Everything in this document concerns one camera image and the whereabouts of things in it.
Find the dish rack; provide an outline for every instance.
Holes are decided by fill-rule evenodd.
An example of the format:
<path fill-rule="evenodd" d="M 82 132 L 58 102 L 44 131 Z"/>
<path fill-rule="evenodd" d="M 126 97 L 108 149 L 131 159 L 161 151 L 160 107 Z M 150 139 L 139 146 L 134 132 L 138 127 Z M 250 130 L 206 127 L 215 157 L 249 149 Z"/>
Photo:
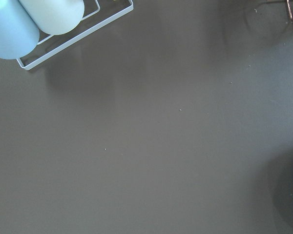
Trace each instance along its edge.
<path fill-rule="evenodd" d="M 37 47 L 28 55 L 18 58 L 21 68 L 30 70 L 68 46 L 97 31 L 133 10 L 132 0 L 84 0 L 85 13 L 80 24 L 63 35 L 40 32 Z"/>

